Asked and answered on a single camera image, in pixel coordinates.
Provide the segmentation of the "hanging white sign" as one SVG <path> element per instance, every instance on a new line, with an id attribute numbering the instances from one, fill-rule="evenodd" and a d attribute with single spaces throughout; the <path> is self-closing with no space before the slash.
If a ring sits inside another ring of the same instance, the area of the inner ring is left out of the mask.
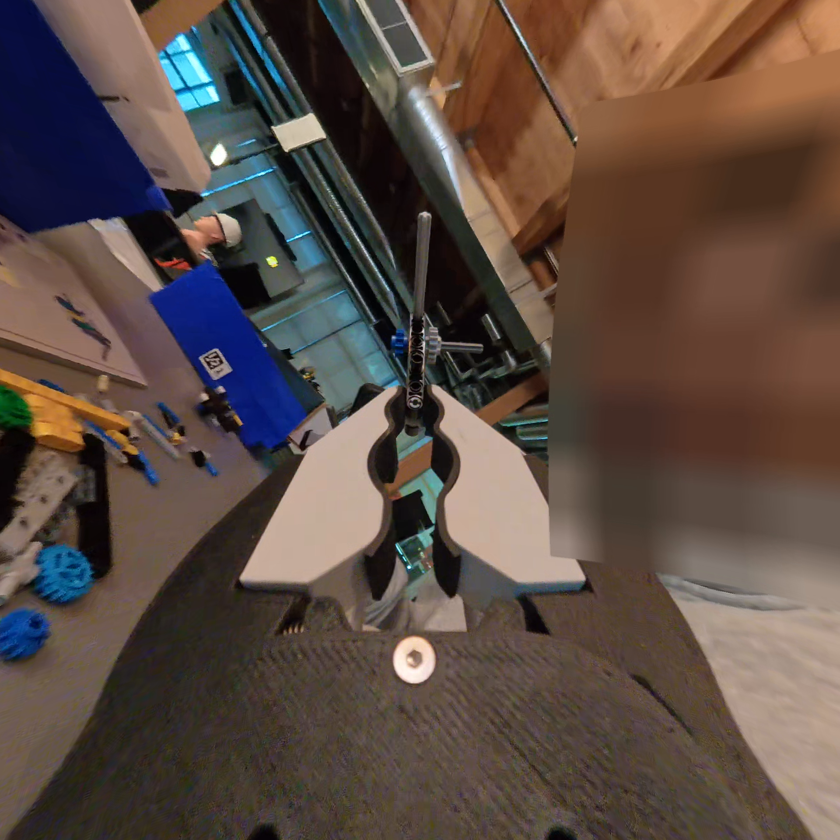
<path id="1" fill-rule="evenodd" d="M 270 130 L 285 154 L 306 149 L 328 138 L 314 112 L 272 125 Z"/>

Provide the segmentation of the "pile of lego pieces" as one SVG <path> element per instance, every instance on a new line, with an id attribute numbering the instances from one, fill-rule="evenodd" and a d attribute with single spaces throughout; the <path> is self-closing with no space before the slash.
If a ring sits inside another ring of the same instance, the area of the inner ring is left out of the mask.
<path id="1" fill-rule="evenodd" d="M 178 414 L 155 406 L 160 421 L 119 410 L 106 375 L 89 401 L 2 371 L 2 608 L 22 590 L 70 605 L 110 573 L 109 457 L 157 487 L 161 478 L 141 446 L 148 438 L 172 459 L 218 476 Z"/>

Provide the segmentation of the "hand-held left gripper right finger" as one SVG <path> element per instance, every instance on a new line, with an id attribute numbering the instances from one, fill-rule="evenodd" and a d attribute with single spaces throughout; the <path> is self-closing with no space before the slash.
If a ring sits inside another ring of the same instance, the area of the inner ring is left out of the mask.
<path id="1" fill-rule="evenodd" d="M 427 398 L 430 467 L 442 482 L 434 582 L 420 590 L 420 629 L 464 632 L 466 611 L 495 601 L 585 588 L 577 560 L 553 557 L 550 509 L 525 454 L 434 385 Z"/>

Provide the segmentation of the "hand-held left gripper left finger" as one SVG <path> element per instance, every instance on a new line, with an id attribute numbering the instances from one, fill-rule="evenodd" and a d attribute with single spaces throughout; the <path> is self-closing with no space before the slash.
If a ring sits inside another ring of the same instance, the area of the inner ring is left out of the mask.
<path id="1" fill-rule="evenodd" d="M 396 477 L 403 390 L 383 391 L 311 446 L 238 582 L 254 592 L 333 599 L 353 629 L 397 567 L 387 486 Z"/>

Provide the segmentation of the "blue plastic bin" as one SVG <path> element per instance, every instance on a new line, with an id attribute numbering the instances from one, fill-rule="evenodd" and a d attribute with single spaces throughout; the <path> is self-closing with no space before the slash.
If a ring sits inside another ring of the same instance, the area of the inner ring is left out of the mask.
<path id="1" fill-rule="evenodd" d="M 38 6 L 1 12 L 2 225 L 33 234 L 170 211 Z"/>
<path id="2" fill-rule="evenodd" d="M 246 448 L 284 447 L 322 404 L 288 357 L 263 337 L 212 264 L 152 292 L 150 304 L 205 390 L 238 416 Z"/>

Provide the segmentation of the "black ceiling pipe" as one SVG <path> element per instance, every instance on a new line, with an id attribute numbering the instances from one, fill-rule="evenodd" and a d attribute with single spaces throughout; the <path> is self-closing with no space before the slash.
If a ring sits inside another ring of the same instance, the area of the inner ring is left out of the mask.
<path id="1" fill-rule="evenodd" d="M 528 66 L 530 67 L 532 74 L 535 76 L 539 87 L 542 91 L 542 94 L 548 100 L 549 105 L 551 106 L 555 117 L 560 122 L 560 125 L 566 137 L 570 141 L 572 148 L 576 149 L 578 144 L 578 134 L 572 125 L 570 115 L 567 113 L 564 105 L 561 103 L 561 101 L 555 94 L 547 74 L 545 73 L 539 59 L 537 58 L 535 52 L 531 48 L 528 40 L 522 32 L 522 29 L 519 26 L 516 18 L 513 16 L 506 2 L 494 1 L 494 4 L 498 9 L 500 15 L 503 17 L 505 24 L 507 25 L 508 29 L 511 32 L 511 35 L 515 39 L 525 60 L 528 62 Z"/>

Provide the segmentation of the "silver ventilation duct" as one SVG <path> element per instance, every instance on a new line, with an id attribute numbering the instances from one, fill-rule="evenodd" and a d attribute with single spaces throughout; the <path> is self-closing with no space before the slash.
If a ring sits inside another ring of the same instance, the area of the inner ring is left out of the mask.
<path id="1" fill-rule="evenodd" d="M 397 73 L 358 2 L 322 1 L 319 5 L 491 313 L 514 348 L 549 373 L 553 312 L 433 99 L 429 87 L 435 61 L 426 70 Z"/>

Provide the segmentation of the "large wall screen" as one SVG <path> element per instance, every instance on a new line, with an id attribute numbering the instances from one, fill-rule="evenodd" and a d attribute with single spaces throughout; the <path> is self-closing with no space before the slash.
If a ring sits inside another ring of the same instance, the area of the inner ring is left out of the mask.
<path id="1" fill-rule="evenodd" d="M 238 222 L 242 238 L 238 246 L 222 248 L 217 261 L 228 285 L 248 300 L 245 308 L 287 296 L 302 285 L 297 258 L 256 199 L 228 207 L 223 214 Z"/>

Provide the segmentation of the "large grid window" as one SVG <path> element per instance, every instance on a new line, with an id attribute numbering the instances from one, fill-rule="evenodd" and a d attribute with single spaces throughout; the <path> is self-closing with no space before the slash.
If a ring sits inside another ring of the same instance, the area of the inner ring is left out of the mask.
<path id="1" fill-rule="evenodd" d="M 191 34 L 179 34 L 159 53 L 161 67 L 181 109 L 193 112 L 219 104 L 217 85 Z"/>

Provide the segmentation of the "white cardboard box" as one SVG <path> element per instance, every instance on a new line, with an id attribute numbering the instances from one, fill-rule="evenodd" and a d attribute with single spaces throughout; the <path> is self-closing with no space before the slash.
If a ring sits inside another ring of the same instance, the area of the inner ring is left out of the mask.
<path id="1" fill-rule="evenodd" d="M 157 186 L 201 193 L 209 164 L 131 2 L 35 5 Z"/>

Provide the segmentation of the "white air vent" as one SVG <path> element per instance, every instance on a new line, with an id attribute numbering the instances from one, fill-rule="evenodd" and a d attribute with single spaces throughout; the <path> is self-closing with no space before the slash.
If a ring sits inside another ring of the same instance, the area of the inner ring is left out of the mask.
<path id="1" fill-rule="evenodd" d="M 434 59 L 403 1 L 359 1 L 360 13 L 395 71 L 405 75 L 434 66 Z"/>

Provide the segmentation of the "lego instruction booklet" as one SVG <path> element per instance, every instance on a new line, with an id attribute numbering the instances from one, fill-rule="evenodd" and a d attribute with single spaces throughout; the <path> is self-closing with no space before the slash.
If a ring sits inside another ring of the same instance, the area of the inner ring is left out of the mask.
<path id="1" fill-rule="evenodd" d="M 71 369 L 147 386 L 117 330 L 71 265 L 5 217 L 1 344 Z"/>

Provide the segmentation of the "mannequin head with hard hat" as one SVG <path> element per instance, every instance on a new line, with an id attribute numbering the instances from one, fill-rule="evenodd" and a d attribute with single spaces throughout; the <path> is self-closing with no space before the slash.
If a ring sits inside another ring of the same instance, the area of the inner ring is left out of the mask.
<path id="1" fill-rule="evenodd" d="M 214 249 L 235 249 L 243 233 L 239 221 L 225 213 L 212 213 L 198 218 L 191 227 L 182 227 L 186 246 L 199 261 L 215 264 Z"/>

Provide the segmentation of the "lego beam and axle assembly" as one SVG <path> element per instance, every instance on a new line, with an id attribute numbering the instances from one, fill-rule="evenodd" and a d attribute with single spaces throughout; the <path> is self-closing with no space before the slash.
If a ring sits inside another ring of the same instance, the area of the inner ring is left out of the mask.
<path id="1" fill-rule="evenodd" d="M 396 356 L 406 357 L 403 431 L 412 438 L 418 437 L 424 431 L 426 368 L 435 364 L 443 352 L 482 354 L 484 351 L 484 345 L 481 343 L 443 341 L 436 328 L 426 325 L 425 299 L 432 222 L 432 215 L 428 211 L 422 211 L 416 218 L 411 318 L 408 331 L 398 330 L 391 340 L 392 352 Z"/>

